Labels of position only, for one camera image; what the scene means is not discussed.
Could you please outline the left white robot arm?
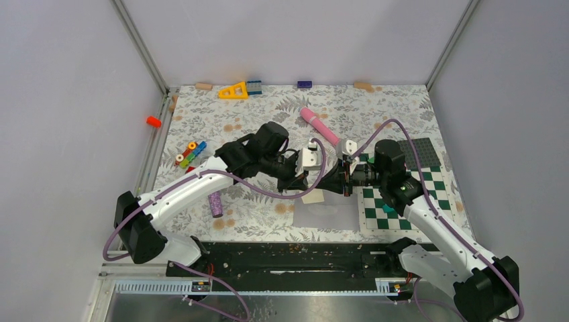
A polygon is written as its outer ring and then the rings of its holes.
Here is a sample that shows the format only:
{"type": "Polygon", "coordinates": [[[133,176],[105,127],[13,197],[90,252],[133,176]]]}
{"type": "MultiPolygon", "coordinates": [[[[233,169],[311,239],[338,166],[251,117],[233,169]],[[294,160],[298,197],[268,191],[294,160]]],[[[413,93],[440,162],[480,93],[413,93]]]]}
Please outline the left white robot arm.
{"type": "Polygon", "coordinates": [[[134,264],[155,258],[178,262],[193,276],[204,273],[208,258],[198,243],[168,232],[166,224],[191,203],[228,188],[258,173],[278,181],[278,190],[307,188],[309,170],[321,166],[319,146],[306,147],[286,156],[289,133],[269,121],[256,133],[227,142],[194,170],[174,182],[136,197],[127,191],[117,200],[115,230],[134,264]]]}

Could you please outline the wooden block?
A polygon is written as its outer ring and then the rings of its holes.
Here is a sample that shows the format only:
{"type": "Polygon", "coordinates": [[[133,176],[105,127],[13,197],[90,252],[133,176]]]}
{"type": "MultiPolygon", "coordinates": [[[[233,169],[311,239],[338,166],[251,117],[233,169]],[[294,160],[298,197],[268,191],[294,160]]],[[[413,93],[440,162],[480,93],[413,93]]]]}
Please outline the wooden block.
{"type": "Polygon", "coordinates": [[[370,83],[354,82],[354,88],[364,90],[368,93],[375,92],[375,88],[370,83]]]}
{"type": "Polygon", "coordinates": [[[195,88],[200,91],[212,91],[213,85],[208,83],[195,83],[195,88]]]}

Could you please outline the yellow triangle toy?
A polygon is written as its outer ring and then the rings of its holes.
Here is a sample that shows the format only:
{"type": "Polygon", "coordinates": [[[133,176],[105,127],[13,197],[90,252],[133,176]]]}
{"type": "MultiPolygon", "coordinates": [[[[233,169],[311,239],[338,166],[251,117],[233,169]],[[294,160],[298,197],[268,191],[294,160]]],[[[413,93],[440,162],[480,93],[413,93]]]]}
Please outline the yellow triangle toy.
{"type": "Polygon", "coordinates": [[[220,99],[237,99],[237,100],[247,99],[248,92],[246,89],[246,83],[243,81],[235,85],[221,89],[218,92],[218,97],[220,99]]]}

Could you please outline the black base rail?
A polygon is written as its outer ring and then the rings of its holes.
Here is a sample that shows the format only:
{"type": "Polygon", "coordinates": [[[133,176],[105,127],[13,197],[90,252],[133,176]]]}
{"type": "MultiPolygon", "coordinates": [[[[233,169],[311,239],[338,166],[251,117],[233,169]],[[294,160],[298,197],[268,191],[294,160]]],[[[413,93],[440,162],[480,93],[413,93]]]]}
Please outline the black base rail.
{"type": "Polygon", "coordinates": [[[212,273],[239,292],[363,292],[377,278],[409,273],[385,243],[204,242],[191,269],[212,273]]]}

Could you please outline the pink toy microphone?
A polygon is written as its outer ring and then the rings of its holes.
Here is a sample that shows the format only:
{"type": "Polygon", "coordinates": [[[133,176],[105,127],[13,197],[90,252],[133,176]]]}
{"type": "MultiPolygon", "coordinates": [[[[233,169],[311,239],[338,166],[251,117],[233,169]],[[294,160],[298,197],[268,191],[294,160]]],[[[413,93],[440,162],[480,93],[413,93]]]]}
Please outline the pink toy microphone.
{"type": "Polygon", "coordinates": [[[310,124],[318,133],[320,133],[330,144],[337,146],[340,142],[339,137],[337,137],[333,131],[326,126],[319,116],[310,110],[308,107],[303,107],[300,110],[301,117],[310,124]]]}

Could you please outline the teal block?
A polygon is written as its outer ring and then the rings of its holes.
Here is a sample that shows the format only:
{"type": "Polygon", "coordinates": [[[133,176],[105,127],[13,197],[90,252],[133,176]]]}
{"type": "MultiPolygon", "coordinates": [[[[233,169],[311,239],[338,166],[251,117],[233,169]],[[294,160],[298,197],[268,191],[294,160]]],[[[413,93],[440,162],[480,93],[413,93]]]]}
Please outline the teal block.
{"type": "Polygon", "coordinates": [[[385,213],[393,213],[393,212],[395,212],[395,210],[394,210],[393,208],[389,207],[388,205],[383,205],[383,206],[382,206],[382,210],[383,210],[385,213]]]}

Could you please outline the blue grey lego brick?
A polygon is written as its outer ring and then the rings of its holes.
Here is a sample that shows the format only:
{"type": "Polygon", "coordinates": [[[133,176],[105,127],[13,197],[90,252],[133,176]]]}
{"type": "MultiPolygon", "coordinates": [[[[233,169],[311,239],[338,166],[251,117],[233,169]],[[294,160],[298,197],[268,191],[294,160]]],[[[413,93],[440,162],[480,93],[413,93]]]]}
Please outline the blue grey lego brick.
{"type": "Polygon", "coordinates": [[[246,91],[248,95],[261,95],[262,81],[261,80],[246,81],[246,91]]]}

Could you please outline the wooden block right back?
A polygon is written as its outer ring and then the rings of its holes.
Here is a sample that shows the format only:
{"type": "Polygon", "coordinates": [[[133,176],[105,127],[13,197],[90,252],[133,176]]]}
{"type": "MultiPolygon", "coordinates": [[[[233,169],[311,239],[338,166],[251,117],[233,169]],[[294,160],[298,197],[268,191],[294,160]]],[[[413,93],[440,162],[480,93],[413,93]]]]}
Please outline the wooden block right back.
{"type": "Polygon", "coordinates": [[[375,92],[375,88],[370,83],[354,82],[354,88],[364,90],[368,93],[375,92]]]}

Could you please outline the floral table mat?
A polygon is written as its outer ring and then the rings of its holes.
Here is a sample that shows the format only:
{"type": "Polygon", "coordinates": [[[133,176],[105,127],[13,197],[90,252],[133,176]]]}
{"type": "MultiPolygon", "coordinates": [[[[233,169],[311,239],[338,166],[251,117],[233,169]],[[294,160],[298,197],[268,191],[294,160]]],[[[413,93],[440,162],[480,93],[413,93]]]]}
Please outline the floral table mat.
{"type": "MultiPolygon", "coordinates": [[[[368,139],[403,140],[429,138],[441,160],[442,208],[466,233],[468,221],[456,179],[447,155],[427,89],[423,85],[375,86],[368,93],[354,87],[316,85],[298,89],[293,85],[265,85],[261,95],[246,100],[220,99],[217,91],[200,91],[193,86],[178,90],[174,111],[168,117],[168,134],[160,151],[154,186],[161,188],[180,178],[184,170],[174,159],[189,142],[207,143],[195,159],[199,165],[224,143],[256,132],[269,121],[289,132],[289,147],[303,148],[318,136],[303,120],[300,110],[308,107],[335,135],[357,144],[368,139]]],[[[207,198],[191,203],[175,215],[166,229],[179,235],[193,235],[209,242],[393,242],[403,236],[424,242],[424,236],[403,219],[384,218],[378,230],[362,233],[350,230],[293,226],[295,200],[269,197],[277,191],[276,180],[259,174],[247,184],[235,184],[221,192],[223,216],[213,218],[207,198]]]]}

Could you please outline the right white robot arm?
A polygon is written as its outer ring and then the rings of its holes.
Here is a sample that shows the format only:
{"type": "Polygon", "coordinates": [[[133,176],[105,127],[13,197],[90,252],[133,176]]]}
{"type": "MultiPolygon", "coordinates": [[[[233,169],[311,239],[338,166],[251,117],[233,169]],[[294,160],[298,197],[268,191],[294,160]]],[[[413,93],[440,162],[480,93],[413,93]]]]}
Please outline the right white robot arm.
{"type": "Polygon", "coordinates": [[[345,196],[355,186],[377,188],[383,203],[418,228],[443,255],[433,256],[404,237],[388,248],[388,273],[410,272],[430,282],[452,297],[467,321],[501,319],[519,304],[518,265],[508,256],[496,257],[449,220],[426,189],[424,177],[415,178],[407,170],[398,142],[377,142],[372,162],[361,160],[357,147],[352,140],[338,142],[338,161],[318,187],[345,196]]]}

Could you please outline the purple glitter microphone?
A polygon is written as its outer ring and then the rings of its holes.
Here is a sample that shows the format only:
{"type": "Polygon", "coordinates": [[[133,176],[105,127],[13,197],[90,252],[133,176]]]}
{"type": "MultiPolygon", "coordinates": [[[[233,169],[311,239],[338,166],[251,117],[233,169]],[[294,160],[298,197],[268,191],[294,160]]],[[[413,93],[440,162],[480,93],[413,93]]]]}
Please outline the purple glitter microphone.
{"type": "Polygon", "coordinates": [[[213,218],[220,218],[223,216],[223,205],[221,202],[221,195],[219,191],[212,193],[208,196],[209,207],[213,218]]]}

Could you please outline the dark purple lego brick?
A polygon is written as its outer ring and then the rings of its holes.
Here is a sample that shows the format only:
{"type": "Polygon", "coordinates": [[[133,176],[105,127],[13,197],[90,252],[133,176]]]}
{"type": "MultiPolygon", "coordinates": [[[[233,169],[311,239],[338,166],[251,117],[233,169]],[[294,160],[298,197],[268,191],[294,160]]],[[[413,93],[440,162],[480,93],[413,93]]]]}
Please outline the dark purple lego brick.
{"type": "Polygon", "coordinates": [[[313,86],[313,82],[311,80],[299,80],[297,82],[297,87],[299,89],[310,89],[313,86]]]}

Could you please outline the colourful lego toy stack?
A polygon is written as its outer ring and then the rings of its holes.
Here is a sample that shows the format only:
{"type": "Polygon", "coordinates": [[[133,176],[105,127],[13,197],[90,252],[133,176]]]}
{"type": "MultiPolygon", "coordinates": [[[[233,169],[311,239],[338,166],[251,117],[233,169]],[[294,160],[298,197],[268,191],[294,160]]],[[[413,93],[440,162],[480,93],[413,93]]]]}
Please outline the colourful lego toy stack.
{"type": "Polygon", "coordinates": [[[201,154],[201,152],[207,147],[205,141],[202,142],[189,142],[186,150],[182,154],[178,154],[175,157],[174,165],[179,166],[183,169],[187,169],[191,162],[201,154]]]}

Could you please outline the wooden block left back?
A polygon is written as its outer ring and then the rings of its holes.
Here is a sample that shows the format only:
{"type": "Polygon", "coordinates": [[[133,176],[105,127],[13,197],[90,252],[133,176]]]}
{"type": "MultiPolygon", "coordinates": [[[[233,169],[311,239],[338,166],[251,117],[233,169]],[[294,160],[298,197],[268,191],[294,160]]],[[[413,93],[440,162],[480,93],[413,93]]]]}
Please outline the wooden block left back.
{"type": "Polygon", "coordinates": [[[208,83],[195,83],[195,88],[200,91],[212,91],[213,85],[208,83]]]}

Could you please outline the orange red cylinder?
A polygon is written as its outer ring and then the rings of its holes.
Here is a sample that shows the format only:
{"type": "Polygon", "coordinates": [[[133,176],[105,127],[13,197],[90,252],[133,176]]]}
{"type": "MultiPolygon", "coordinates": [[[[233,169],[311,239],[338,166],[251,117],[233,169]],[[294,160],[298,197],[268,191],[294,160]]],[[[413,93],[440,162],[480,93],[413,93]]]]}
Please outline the orange red cylinder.
{"type": "Polygon", "coordinates": [[[162,126],[162,122],[158,118],[153,116],[148,116],[146,118],[146,123],[154,128],[161,128],[162,126]]]}

